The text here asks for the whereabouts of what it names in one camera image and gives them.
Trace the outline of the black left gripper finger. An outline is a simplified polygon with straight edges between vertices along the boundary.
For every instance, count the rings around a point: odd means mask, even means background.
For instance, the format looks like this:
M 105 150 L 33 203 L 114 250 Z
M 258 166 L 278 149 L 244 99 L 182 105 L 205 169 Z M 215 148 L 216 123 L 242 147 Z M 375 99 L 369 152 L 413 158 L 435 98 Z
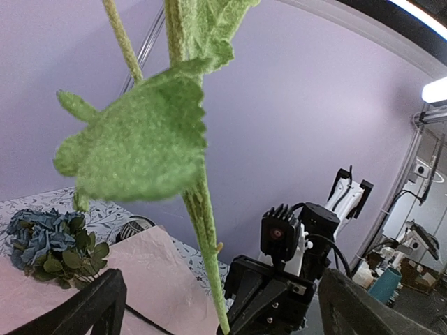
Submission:
M 29 334 L 120 334 L 126 303 L 122 272 L 109 269 L 63 304 L 10 331 Z

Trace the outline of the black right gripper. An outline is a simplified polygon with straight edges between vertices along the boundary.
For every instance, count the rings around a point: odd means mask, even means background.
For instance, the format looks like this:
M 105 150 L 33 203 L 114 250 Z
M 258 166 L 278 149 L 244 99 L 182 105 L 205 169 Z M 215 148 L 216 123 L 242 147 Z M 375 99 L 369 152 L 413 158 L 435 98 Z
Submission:
M 226 316 L 230 334 L 292 334 L 305 323 L 316 292 L 315 278 L 285 271 L 245 255 L 236 257 L 224 285 L 233 304 Z M 398 335 L 433 331 L 388 308 L 336 269 L 326 269 L 318 285 L 325 334 Z

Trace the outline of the pink wrapping paper sheet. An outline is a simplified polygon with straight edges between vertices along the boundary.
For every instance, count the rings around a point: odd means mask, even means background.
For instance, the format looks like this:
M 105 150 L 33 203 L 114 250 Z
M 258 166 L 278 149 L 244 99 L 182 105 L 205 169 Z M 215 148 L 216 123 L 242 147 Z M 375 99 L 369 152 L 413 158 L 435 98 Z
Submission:
M 107 268 L 81 291 L 39 283 L 1 259 L 2 334 L 215 334 L 218 325 L 160 227 L 113 245 Z

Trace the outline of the blue flower bunch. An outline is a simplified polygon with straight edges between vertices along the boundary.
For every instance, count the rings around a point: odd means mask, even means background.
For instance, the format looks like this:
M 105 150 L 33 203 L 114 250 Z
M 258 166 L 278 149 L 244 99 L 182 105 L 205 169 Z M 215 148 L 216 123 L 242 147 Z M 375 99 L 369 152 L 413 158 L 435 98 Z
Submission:
M 109 245 L 87 231 L 81 213 L 23 209 L 13 215 L 6 232 L 12 237 L 13 266 L 39 282 L 81 290 L 108 264 Z

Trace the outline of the yellow poppy flower stem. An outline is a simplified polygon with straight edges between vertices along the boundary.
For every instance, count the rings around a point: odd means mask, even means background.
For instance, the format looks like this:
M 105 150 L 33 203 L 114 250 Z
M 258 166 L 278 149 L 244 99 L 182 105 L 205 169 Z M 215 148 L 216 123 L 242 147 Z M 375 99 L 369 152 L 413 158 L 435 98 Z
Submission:
M 205 152 L 203 78 L 234 57 L 231 41 L 255 1 L 166 1 L 169 68 L 144 77 L 114 1 L 104 1 L 133 88 L 102 110 L 69 91 L 60 105 L 86 126 L 66 138 L 54 166 L 75 179 L 74 204 L 158 201 L 180 195 L 193 225 L 220 330 L 230 332 L 217 256 Z

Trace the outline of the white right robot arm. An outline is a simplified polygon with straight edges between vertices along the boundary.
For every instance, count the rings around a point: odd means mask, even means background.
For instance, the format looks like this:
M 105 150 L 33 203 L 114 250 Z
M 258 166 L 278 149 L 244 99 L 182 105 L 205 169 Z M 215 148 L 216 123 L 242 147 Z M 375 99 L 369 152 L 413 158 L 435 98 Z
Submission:
M 372 184 L 339 170 L 325 205 L 281 204 L 261 219 L 261 253 L 236 257 L 226 277 L 231 334 L 291 334 L 318 299 L 326 334 L 429 334 L 430 330 L 379 302 L 355 283 L 335 240 L 341 222 L 361 212 Z

